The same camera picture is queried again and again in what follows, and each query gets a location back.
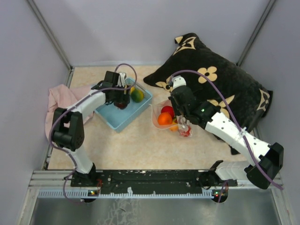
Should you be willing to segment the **dark red apple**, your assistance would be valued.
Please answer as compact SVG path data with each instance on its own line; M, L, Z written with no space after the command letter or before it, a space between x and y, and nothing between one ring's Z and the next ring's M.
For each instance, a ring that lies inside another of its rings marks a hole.
M119 108L120 110L124 110L127 106L128 106L128 102L117 102L114 104L117 108Z

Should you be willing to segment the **clear dotted zip bag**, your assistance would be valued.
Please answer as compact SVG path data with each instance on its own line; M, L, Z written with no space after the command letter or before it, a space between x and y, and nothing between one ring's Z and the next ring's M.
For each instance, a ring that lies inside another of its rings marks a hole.
M182 116L175 115L170 100L150 106L152 110L151 120L154 127L160 130L177 132L182 137L190 137L192 135L191 123Z

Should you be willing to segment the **light blue plastic basket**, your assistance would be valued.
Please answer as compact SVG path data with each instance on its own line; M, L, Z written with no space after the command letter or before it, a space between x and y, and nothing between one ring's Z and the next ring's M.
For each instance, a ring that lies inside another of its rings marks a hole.
M121 110L112 103L110 105L101 105L94 110L94 113L117 133L120 133L143 113L152 102L152 94L148 90L144 89L139 83L136 83L135 88L144 94L141 102L137 103L132 98L129 98L130 102L125 109Z

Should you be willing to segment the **green orange mango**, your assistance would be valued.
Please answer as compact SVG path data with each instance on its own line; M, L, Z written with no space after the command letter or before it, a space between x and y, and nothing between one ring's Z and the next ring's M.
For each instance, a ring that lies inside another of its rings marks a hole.
M178 127L178 121L177 121L177 118L174 118L172 120L172 126L169 128L170 131L172 132L176 132L178 131L179 127Z

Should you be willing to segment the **orange fruit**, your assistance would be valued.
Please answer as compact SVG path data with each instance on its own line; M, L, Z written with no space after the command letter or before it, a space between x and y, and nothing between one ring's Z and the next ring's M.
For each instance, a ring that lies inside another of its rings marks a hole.
M161 126L171 125L172 121L173 121L173 118L167 112L161 113L157 118L157 122Z

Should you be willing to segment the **green yellow mango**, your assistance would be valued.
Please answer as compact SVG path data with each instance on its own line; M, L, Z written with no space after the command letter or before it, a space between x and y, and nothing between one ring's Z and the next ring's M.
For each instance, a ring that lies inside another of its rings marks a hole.
M130 94L132 100L136 103L140 103L144 99L144 93L139 89L134 89Z

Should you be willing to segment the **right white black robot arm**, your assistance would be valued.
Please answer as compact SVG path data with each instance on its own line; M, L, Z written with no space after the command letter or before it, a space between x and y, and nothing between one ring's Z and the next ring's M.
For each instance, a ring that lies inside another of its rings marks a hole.
M249 162L243 171L247 179L260 189L274 183L274 178L283 166L284 148L279 143L269 144L246 130L239 128L232 119L220 111L219 106L196 99L187 86L175 88L169 97L175 114L226 142Z

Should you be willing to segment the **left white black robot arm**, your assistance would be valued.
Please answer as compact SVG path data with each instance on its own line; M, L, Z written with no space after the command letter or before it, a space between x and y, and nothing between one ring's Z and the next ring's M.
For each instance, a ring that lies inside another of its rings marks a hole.
M125 109L130 102L130 87L125 82L126 73L107 71L104 80L93 86L88 94L68 108L54 111L50 144L67 153L75 165L74 174L87 186L98 180L95 164L83 147L84 120L98 107L113 104Z

